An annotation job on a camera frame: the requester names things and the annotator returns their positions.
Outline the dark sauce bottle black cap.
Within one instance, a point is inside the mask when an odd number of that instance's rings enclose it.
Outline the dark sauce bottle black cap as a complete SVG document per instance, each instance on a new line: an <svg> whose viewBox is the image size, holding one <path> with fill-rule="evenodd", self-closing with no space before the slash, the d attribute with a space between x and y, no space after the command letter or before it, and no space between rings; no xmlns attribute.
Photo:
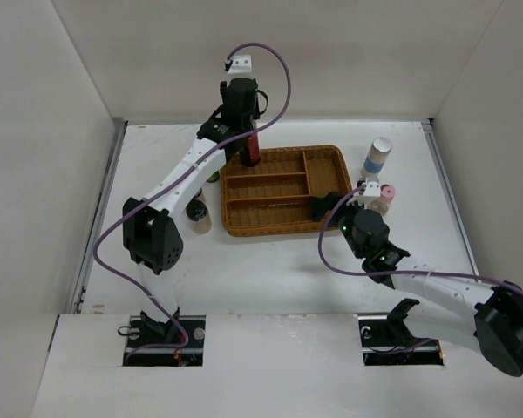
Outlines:
<svg viewBox="0 0 523 418"><path fill-rule="evenodd" d="M261 161L258 134L250 135L240 151L241 164L246 167L254 167Z"/></svg>

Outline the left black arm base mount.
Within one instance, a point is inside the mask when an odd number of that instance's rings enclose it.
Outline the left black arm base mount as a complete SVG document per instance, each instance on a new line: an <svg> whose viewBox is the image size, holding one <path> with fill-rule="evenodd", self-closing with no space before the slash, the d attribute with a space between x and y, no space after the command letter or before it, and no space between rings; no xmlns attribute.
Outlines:
<svg viewBox="0 0 523 418"><path fill-rule="evenodd" d="M132 316L127 325L117 330L125 339L123 365L126 367L201 367L204 357L207 318L173 317L183 333L172 321L157 321L141 311Z"/></svg>

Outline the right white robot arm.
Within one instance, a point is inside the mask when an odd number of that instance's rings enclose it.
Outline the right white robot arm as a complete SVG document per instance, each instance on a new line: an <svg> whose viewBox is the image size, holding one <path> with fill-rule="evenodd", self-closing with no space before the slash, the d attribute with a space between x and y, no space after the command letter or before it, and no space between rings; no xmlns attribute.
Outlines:
<svg viewBox="0 0 523 418"><path fill-rule="evenodd" d="M387 334L400 345L415 337L448 340L481 354L500 372L523 375L523 289L470 273L442 272L391 243L383 217L365 208L357 188L345 195L309 197L314 221L338 227L352 254L361 260L359 276L391 290L413 294L388 315Z"/></svg>

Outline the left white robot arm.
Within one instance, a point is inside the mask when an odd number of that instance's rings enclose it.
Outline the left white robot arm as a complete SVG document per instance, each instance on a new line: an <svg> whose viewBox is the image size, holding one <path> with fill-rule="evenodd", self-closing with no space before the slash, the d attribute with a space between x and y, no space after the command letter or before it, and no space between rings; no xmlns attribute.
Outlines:
<svg viewBox="0 0 523 418"><path fill-rule="evenodd" d="M267 98L253 78L238 77L221 82L222 105L204 122L191 148L165 179L143 199L129 198L123 205L128 214L140 204L148 205L123 224L123 246L131 260L159 275L179 260L184 244L174 217L207 182L235 155L246 167L261 161L255 133L263 114L259 98Z"/></svg>

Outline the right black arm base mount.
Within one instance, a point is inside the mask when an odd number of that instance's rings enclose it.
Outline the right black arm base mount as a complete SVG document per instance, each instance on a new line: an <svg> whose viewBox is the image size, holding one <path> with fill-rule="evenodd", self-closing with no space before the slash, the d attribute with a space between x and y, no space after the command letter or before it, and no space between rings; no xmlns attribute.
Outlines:
<svg viewBox="0 0 523 418"><path fill-rule="evenodd" d="M443 366L437 340L415 337L404 324L418 300L403 299L388 313L357 317L363 363L367 367Z"/></svg>

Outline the red chili sauce bottle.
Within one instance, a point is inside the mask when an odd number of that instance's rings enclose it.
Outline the red chili sauce bottle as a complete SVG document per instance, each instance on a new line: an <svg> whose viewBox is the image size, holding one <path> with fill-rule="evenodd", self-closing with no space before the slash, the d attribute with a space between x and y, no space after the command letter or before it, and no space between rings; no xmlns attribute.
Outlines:
<svg viewBox="0 0 523 418"><path fill-rule="evenodd" d="M220 178L220 173L219 172L215 172L214 174L212 174L208 179L207 179L207 182L212 184L212 183L216 183Z"/></svg>

